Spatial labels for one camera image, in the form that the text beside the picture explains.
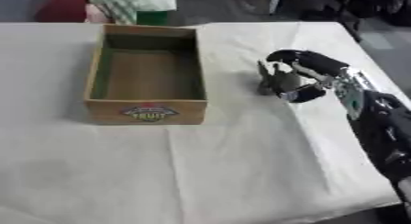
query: robotic hand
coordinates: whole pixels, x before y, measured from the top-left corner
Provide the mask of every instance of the robotic hand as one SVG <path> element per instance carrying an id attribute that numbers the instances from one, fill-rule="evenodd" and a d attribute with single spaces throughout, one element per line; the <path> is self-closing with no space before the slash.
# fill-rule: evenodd
<path id="1" fill-rule="evenodd" d="M 302 103 L 323 96 L 326 89 L 333 89 L 347 109 L 348 121 L 373 165 L 391 181 L 404 201 L 406 196 L 411 198 L 411 112 L 401 101 L 377 91 L 362 72 L 347 63 L 316 52 L 279 50 L 266 61 L 273 62 L 274 73 L 270 74 L 269 67 L 259 62 L 260 93 L 274 93 L 289 102 Z M 281 63 L 289 65 L 292 71 L 279 71 Z M 316 82 L 285 91 L 282 83 L 287 74 Z M 404 181 L 408 181 L 403 185 L 408 190 L 401 192 L 398 186 Z"/>

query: wooden box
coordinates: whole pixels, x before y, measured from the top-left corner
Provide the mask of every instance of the wooden box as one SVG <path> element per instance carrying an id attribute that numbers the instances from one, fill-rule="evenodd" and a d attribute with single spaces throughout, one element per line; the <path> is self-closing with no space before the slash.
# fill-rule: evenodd
<path id="1" fill-rule="evenodd" d="M 189 28 L 105 25 L 84 91 L 108 124 L 201 124 L 206 91 Z"/>

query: white tablecloth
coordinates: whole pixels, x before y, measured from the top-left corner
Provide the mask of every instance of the white tablecloth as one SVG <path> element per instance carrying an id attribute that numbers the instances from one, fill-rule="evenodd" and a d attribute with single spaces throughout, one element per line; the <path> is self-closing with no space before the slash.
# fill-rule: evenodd
<path id="1" fill-rule="evenodd" d="M 0 223 L 301 223 L 397 198 L 334 95 L 255 94 L 280 48 L 362 68 L 408 100 L 334 23 L 199 27 L 209 107 L 200 126 L 97 126 L 82 94 L 100 27 L 0 25 Z"/>

